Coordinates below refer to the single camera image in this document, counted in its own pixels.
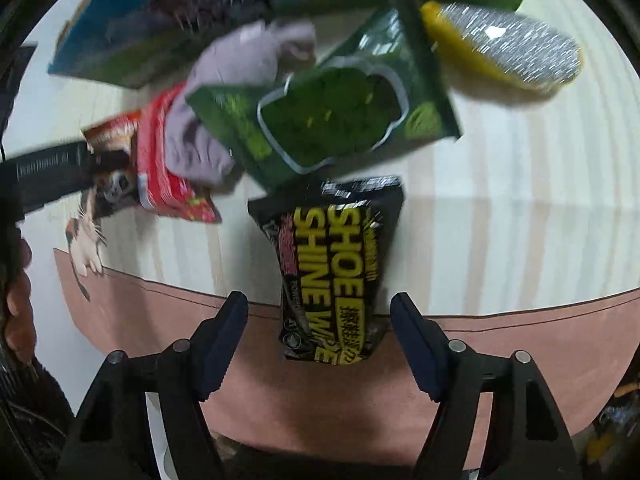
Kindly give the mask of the person's left hand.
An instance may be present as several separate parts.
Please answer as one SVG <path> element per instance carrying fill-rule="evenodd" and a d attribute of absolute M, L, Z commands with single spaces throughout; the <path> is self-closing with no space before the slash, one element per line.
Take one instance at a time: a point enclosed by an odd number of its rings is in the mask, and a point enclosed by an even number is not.
<path fill-rule="evenodd" d="M 30 302 L 32 283 L 26 269 L 32 262 L 32 250 L 24 237 L 20 236 L 20 272 L 9 287 L 9 321 L 6 322 L 4 336 L 6 343 L 17 359 L 30 364 L 35 355 L 37 333 L 34 324 L 34 311 Z"/>

